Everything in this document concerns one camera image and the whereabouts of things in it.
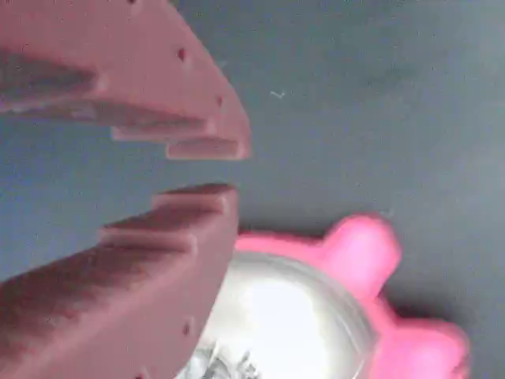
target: pink plastic piece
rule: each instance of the pink plastic piece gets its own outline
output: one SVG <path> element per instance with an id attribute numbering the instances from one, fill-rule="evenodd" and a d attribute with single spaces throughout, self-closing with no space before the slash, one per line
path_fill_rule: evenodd
<path id="1" fill-rule="evenodd" d="M 359 301 L 376 330 L 371 379 L 464 379 L 469 344 L 442 321 L 401 320 L 380 290 L 400 260 L 392 229 L 373 216 L 352 216 L 322 241 L 272 234 L 241 235 L 236 249 L 305 262 L 327 273 Z"/>
<path id="2" fill-rule="evenodd" d="M 0 112 L 113 126 L 175 159 L 241 159 L 249 120 L 167 0 L 0 2 Z"/>
<path id="3" fill-rule="evenodd" d="M 0 285 L 1 379 L 172 378 L 231 259 L 228 186 L 162 193 L 100 243 Z"/>

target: gray surface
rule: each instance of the gray surface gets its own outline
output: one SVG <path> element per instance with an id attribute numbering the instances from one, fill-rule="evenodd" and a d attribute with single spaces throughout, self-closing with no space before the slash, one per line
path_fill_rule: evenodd
<path id="1" fill-rule="evenodd" d="M 505 2 L 180 7 L 226 63 L 254 158 L 172 163 L 106 129 L 3 120 L 0 276 L 89 246 L 102 223 L 186 183 L 236 183 L 246 227 L 320 234 L 376 210 L 405 247 L 391 297 L 458 322 L 474 377 L 503 377 Z"/>

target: pink gear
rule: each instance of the pink gear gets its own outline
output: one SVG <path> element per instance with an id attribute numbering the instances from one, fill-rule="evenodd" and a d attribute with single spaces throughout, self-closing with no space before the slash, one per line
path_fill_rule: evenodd
<path id="1" fill-rule="evenodd" d="M 361 304 L 378 340 L 370 379 L 465 379 L 469 344 L 442 321 L 402 320 L 380 291 L 400 261 L 393 230 L 373 216 L 351 216 L 322 241 L 275 234 L 244 234 L 235 248 L 292 258 L 326 273 Z"/>

